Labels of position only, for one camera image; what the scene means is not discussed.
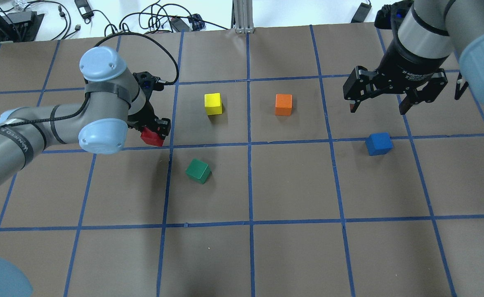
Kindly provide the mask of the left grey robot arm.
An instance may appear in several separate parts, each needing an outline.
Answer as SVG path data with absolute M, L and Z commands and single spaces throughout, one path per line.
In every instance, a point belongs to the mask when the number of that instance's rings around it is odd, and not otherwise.
M 129 129 L 144 143 L 162 146 L 171 121 L 155 114 L 152 92 L 158 77 L 132 73 L 115 49 L 97 46 L 80 59 L 85 79 L 79 104 L 20 107 L 0 115 L 0 186 L 50 146 L 78 143 L 94 154 L 121 151 Z

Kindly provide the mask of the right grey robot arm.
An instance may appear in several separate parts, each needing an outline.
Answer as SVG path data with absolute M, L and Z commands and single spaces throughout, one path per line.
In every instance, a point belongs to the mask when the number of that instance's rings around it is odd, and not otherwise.
M 401 115 L 434 102 L 447 86 L 442 64 L 453 52 L 459 64 L 455 99 L 470 88 L 484 105 L 484 0 L 402 0 L 383 6 L 374 25 L 393 39 L 375 70 L 356 66 L 344 83 L 352 113 L 382 94 L 405 94 Z

